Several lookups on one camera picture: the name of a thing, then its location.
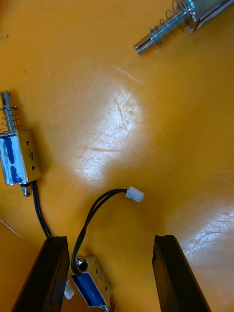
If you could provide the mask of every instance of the orange surface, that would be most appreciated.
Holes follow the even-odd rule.
[[[37,257],[37,251],[0,222],[1,311],[11,311]]]
[[[67,235],[70,253],[100,194],[131,185],[145,193],[140,204],[124,195],[106,203],[81,248],[99,257],[119,311],[159,311],[154,235],[173,234],[212,311],[232,312],[234,6],[139,57],[133,45],[170,6],[8,0],[0,89],[12,91],[34,131],[44,215],[54,235]],[[33,199],[2,175],[0,194],[0,218],[38,251]],[[63,311],[79,304],[76,293]]]

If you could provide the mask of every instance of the metal spring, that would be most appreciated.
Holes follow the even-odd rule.
[[[155,26],[155,30],[157,31],[161,31],[160,27],[163,26],[163,25],[166,25],[169,29],[169,31],[173,34],[173,36],[176,36],[174,31],[173,31],[173,28],[170,28],[170,26],[167,24],[167,21],[170,20],[171,18],[175,17],[177,19],[177,22],[178,22],[178,26],[180,27],[180,29],[182,31],[184,31],[183,27],[181,26],[181,23],[179,22],[178,20],[178,17],[177,17],[177,14],[179,12],[181,12],[183,10],[183,7],[181,6],[181,4],[183,3],[183,1],[179,1],[179,0],[173,0],[172,1],[172,10],[166,10],[166,20],[164,19],[161,19],[159,22],[160,22],[160,25],[159,26]]]
[[[16,130],[19,130],[21,125],[18,125],[18,121],[20,120],[17,116],[19,114],[16,114],[16,110],[18,109],[16,106],[12,106],[12,107],[7,107],[7,108],[0,108],[2,110],[2,113],[4,114],[4,116],[2,117],[2,119],[4,120],[1,125],[4,126],[3,128],[0,129],[1,132],[9,132],[8,129],[8,124],[7,124],[7,118],[10,121],[14,122],[14,127]]]

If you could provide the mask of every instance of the black cable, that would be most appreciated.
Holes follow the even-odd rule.
[[[36,213],[38,216],[38,220],[39,220],[40,225],[41,225],[41,227],[45,233],[45,236],[51,237],[52,234],[51,234],[50,229],[48,228],[48,226],[45,222],[45,219],[44,219],[42,211],[41,211],[40,198],[39,198],[39,192],[38,192],[38,184],[37,184],[36,180],[31,182],[31,187],[32,187],[32,191],[33,191],[34,205],[35,205]]]
[[[77,238],[74,250],[73,250],[73,254],[72,254],[72,261],[71,261],[71,268],[74,274],[76,275],[80,275],[80,272],[76,266],[76,256],[77,253],[80,249],[80,246],[84,240],[85,234],[86,234],[86,230],[87,230],[87,226],[89,225],[90,221],[92,220],[93,216],[95,215],[95,213],[98,211],[98,209],[108,200],[110,199],[112,196],[119,194],[119,193],[126,193],[127,190],[126,189],[114,189],[111,191],[106,192],[105,194],[101,195],[92,205],[88,216],[86,218],[85,224]]]

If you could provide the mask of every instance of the white connector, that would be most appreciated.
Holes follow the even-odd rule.
[[[66,286],[65,286],[64,296],[67,298],[67,300],[70,300],[70,299],[72,299],[74,294],[75,294],[74,289],[71,287],[69,281],[67,281]]]
[[[138,203],[144,199],[145,194],[131,186],[126,193],[127,198],[131,198]]]

